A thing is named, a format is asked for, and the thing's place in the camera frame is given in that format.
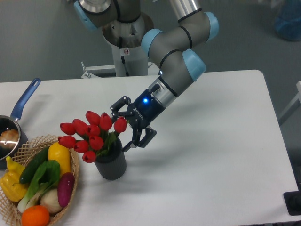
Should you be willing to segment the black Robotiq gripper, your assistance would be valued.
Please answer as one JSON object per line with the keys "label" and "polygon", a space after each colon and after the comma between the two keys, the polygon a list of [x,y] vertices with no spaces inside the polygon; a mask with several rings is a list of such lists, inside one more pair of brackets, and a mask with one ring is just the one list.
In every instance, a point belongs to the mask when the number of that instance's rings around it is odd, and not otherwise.
{"label": "black Robotiq gripper", "polygon": [[[124,112],[120,112],[120,109],[125,105],[128,105],[127,109]],[[131,103],[129,97],[121,97],[110,107],[110,110],[112,122],[116,122],[120,116],[123,116],[133,128],[131,141],[122,148],[123,152],[127,152],[131,148],[145,148],[156,136],[156,130],[148,126],[165,110],[165,107],[152,96],[149,89],[146,89],[133,103]],[[145,130],[145,135],[141,138],[143,130]]]}

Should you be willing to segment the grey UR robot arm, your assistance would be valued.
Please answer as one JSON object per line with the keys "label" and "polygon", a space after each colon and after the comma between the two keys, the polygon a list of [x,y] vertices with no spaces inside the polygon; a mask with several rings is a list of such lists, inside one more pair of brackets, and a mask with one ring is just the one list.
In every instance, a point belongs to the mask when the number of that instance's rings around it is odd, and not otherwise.
{"label": "grey UR robot arm", "polygon": [[169,32],[154,28],[138,0],[77,0],[74,8],[86,28],[102,29],[110,44],[118,77],[146,75],[148,62],[158,78],[135,100],[122,97],[111,107],[113,120],[124,116],[133,130],[123,148],[144,148],[156,135],[150,123],[206,70],[192,50],[219,32],[217,18],[204,12],[199,0],[172,0],[178,26]]}

